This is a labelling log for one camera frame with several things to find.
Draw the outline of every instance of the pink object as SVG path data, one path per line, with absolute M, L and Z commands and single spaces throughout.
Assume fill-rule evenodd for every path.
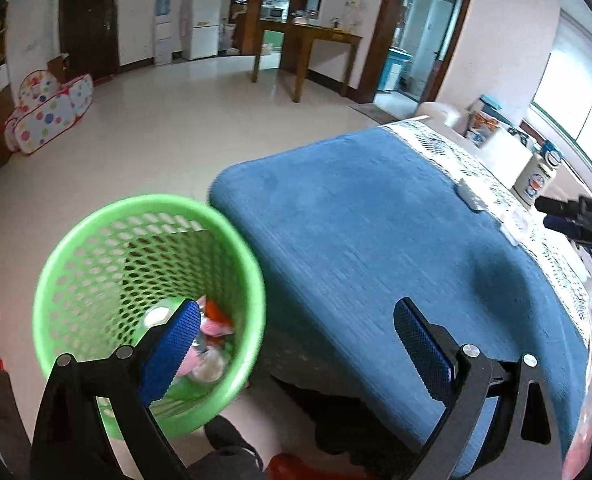
M 32 72 L 20 86 L 20 106 L 4 125 L 9 150 L 29 155 L 71 128 L 89 108 L 93 89 L 89 74 L 60 85 L 46 70 Z
M 183 375 L 187 375 L 200 364 L 202 364 L 202 358 L 198 355 L 196 348 L 192 346 L 189 348 L 189 351 L 187 352 L 185 359 L 183 359 L 183 362 L 180 363 L 180 368 L 178 368 L 175 376 L 181 377 Z
M 220 337 L 234 333 L 230 326 L 209 319 L 208 317 L 203 317 L 201 319 L 201 332 L 204 333 L 204 335 L 210 335 L 212 337 Z

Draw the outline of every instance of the blue towel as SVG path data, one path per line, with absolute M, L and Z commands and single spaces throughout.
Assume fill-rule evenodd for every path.
M 584 398 L 580 335 L 533 259 L 404 142 L 377 128 L 239 164 L 215 180 L 209 201 L 258 258 L 268 325 L 338 368 L 412 450 L 444 406 L 394 330 L 404 296 L 459 344 L 502 360 L 536 355 L 566 452 Z M 457 475 L 473 465 L 493 405 Z

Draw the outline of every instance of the white refrigerator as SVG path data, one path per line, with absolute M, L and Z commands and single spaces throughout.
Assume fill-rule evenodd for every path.
M 222 0 L 183 0 L 181 42 L 185 59 L 216 56 Z

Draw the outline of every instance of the plastic bag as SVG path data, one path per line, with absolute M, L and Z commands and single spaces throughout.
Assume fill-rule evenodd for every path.
M 588 290 L 592 305 L 592 290 Z M 589 309 L 592 319 L 592 307 Z M 571 447 L 562 465 L 562 480 L 573 480 L 589 461 L 592 446 L 592 330 L 589 341 L 589 368 L 587 373 L 586 394 L 580 409 L 578 427 L 573 436 Z

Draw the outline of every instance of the bottle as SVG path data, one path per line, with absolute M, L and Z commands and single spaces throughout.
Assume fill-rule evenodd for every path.
M 530 209 L 534 201 L 556 176 L 557 167 L 562 163 L 562 153 L 550 140 L 545 141 L 540 153 L 534 153 L 511 188 L 514 196 Z

